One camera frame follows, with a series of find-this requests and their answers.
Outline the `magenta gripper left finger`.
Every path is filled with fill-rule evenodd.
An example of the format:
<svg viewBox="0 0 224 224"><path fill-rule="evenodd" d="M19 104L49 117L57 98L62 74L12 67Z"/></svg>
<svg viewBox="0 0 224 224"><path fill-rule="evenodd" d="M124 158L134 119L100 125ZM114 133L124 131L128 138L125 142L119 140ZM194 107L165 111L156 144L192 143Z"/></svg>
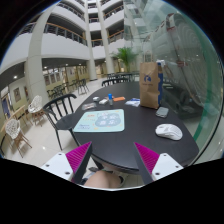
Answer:
<svg viewBox="0 0 224 224"><path fill-rule="evenodd" d="M42 169L65 180L79 184L92 154L92 143L85 143L68 153L59 152Z"/></svg>

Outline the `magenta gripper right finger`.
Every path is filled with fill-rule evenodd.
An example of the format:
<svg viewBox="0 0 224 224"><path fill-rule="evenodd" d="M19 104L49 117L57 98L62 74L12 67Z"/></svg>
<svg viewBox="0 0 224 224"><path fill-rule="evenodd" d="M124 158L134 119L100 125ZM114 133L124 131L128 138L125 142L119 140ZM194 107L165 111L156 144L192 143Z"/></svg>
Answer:
<svg viewBox="0 0 224 224"><path fill-rule="evenodd" d="M167 153L158 154L139 143L134 143L134 157L145 185L182 169Z"/></svg>

